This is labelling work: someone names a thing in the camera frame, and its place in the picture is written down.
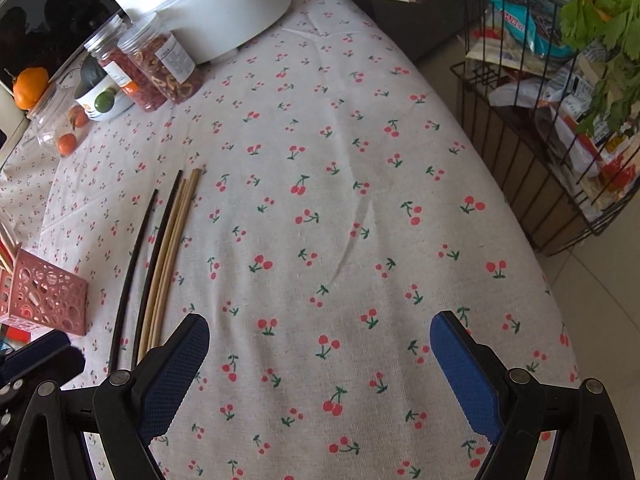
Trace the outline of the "pink perforated utensil basket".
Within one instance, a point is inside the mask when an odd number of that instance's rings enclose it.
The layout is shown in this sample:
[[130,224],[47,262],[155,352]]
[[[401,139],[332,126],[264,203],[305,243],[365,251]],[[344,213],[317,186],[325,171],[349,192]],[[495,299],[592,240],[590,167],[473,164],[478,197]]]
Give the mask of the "pink perforated utensil basket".
[[1,323],[32,333],[87,333],[88,283],[20,248],[12,272],[1,271]]

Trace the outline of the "light bamboo chopstick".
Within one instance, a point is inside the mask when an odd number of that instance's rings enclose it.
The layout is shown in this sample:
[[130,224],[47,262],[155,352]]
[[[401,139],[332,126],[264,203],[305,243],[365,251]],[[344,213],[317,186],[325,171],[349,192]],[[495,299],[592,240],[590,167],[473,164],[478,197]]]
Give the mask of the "light bamboo chopstick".
[[0,230],[2,258],[6,263],[6,268],[8,270],[13,270],[16,261],[17,246],[15,244],[14,237],[4,223],[1,223]]

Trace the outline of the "black chopstick gold band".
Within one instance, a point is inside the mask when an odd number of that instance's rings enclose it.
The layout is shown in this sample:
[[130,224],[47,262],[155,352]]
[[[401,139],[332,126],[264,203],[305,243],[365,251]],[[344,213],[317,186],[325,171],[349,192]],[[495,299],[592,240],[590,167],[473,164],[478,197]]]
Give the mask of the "black chopstick gold band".
[[168,196],[168,200],[166,202],[166,207],[163,212],[162,220],[160,220],[160,227],[158,228],[158,231],[157,231],[157,236],[154,243],[152,255],[149,260],[149,265],[148,265],[148,268],[146,269],[146,277],[143,284],[142,296],[141,296],[140,307],[139,307],[138,317],[137,317],[136,332],[134,333],[134,348],[132,348],[131,361],[130,361],[131,367],[134,367],[138,362],[140,344],[142,339],[143,323],[144,323],[145,312],[146,312],[146,305],[148,304],[148,301],[149,301],[155,268],[157,265],[158,257],[160,256],[160,248],[162,248],[163,239],[169,223],[172,207],[174,206],[175,199],[178,194],[178,188],[182,180],[182,174],[183,174],[183,171],[179,170],[178,174],[176,175],[174,184],[172,185],[170,194]]

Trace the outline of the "glass jar with tangerines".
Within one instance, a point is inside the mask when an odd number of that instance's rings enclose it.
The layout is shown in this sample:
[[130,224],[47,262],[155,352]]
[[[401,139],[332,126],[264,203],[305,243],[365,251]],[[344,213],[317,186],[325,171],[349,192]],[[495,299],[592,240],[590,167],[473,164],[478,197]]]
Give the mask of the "glass jar with tangerines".
[[52,82],[27,113],[38,144],[54,156],[68,157],[88,136],[93,125],[73,90]]

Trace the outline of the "white bowl green knob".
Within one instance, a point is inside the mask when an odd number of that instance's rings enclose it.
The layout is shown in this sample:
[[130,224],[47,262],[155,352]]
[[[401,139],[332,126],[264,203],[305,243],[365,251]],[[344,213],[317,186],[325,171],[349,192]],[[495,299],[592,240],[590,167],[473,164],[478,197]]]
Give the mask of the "white bowl green knob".
[[81,90],[76,89],[75,101],[93,122],[108,122],[134,106],[134,101],[109,76],[83,94]]

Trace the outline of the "large orange fruit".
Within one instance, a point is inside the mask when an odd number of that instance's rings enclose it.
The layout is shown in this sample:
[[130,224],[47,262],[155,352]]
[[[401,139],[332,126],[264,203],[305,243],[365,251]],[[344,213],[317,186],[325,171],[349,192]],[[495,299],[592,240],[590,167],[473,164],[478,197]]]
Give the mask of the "large orange fruit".
[[29,67],[13,81],[13,99],[20,110],[31,110],[49,85],[48,71],[43,67]]

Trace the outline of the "cherry print tablecloth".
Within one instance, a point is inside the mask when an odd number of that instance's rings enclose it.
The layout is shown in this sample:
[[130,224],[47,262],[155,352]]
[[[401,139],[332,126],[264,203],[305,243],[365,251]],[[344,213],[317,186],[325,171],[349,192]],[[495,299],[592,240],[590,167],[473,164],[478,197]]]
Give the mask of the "cherry print tablecloth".
[[169,479],[471,479],[488,451],[428,329],[454,312],[507,367],[573,385],[544,274],[498,185],[416,68],[349,0],[293,0],[201,90],[91,128],[32,132],[1,171],[16,237],[88,283],[102,382],[151,194],[201,169],[164,318],[209,352],[168,433]]

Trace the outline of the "dark green squash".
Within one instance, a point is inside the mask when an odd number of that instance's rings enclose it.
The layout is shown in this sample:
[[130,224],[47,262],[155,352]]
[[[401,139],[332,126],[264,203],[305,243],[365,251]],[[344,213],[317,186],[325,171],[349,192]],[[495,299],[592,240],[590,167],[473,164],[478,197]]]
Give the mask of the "dark green squash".
[[81,98],[87,94],[106,77],[105,70],[91,55],[87,55],[80,66],[80,83],[75,91],[75,98]]

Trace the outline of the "jar of red berries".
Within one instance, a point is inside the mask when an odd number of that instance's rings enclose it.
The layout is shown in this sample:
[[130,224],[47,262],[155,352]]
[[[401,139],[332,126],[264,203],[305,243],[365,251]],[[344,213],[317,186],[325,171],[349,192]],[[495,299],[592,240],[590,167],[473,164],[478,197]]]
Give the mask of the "jar of red berries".
[[134,104],[145,112],[154,112],[166,98],[118,46],[127,29],[127,23],[115,14],[84,43],[84,47]]

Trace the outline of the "jar of dried fruit rings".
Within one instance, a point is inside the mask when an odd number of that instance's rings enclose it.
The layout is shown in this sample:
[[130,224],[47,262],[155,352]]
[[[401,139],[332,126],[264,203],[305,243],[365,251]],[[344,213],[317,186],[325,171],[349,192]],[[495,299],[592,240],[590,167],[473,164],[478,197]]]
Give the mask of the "jar of dried fruit rings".
[[202,71],[157,14],[132,23],[117,45],[168,100],[186,102],[202,88]]

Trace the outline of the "black microwave oven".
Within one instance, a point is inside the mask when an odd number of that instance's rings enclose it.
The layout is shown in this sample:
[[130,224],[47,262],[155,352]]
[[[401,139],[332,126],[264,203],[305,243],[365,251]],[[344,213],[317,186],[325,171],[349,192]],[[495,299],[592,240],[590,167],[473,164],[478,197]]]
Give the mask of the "black microwave oven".
[[29,67],[54,77],[119,12],[114,0],[1,0],[1,84]]

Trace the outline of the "green leafy vegetables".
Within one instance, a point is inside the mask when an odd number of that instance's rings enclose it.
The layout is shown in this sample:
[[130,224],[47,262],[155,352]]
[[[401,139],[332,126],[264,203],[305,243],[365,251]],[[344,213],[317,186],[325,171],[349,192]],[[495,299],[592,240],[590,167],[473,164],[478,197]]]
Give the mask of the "green leafy vegetables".
[[565,0],[563,40],[584,50],[595,42],[606,59],[585,121],[588,131],[602,119],[614,132],[639,130],[639,0]]

